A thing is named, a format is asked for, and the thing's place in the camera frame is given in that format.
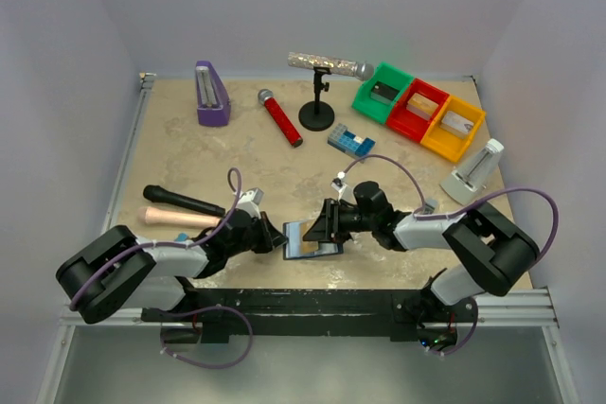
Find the navy blue card holder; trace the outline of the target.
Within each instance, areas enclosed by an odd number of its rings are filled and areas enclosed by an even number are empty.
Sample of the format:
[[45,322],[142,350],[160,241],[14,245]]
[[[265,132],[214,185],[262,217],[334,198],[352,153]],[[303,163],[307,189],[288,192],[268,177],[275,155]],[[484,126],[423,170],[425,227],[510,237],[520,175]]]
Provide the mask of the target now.
[[304,235],[313,224],[313,220],[291,221],[283,224],[283,235],[287,238],[287,242],[283,245],[284,260],[312,259],[341,255],[344,252],[341,244],[304,240]]

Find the gold VIP card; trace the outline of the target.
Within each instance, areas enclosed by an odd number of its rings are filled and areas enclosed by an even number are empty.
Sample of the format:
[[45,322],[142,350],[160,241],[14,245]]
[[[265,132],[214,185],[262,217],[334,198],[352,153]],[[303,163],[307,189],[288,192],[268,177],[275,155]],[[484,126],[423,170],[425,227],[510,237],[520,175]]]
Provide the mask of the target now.
[[302,255],[311,255],[319,250],[320,243],[317,241],[301,241],[300,253]]

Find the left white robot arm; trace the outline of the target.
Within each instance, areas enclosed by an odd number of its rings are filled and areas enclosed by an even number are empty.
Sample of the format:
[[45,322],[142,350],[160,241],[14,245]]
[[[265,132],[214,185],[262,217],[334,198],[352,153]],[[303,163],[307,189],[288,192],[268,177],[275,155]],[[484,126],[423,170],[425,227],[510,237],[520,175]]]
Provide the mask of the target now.
[[56,280],[70,309],[92,325],[124,307],[171,311],[185,298],[182,279],[212,276],[236,255],[268,254],[287,242],[265,212],[253,218],[240,209],[183,241],[146,239],[118,225],[63,262]]

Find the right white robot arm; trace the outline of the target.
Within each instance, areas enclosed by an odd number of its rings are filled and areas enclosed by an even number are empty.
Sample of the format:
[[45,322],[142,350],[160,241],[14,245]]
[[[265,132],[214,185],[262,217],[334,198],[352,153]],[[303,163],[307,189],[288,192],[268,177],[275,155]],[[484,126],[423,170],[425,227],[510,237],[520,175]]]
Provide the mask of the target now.
[[353,197],[354,204],[326,199],[301,239],[342,244],[353,233],[369,232],[386,250],[450,250],[459,265],[428,284],[444,306],[481,293],[506,295],[540,256],[536,242],[488,202],[436,218],[394,209],[372,181],[357,184]]

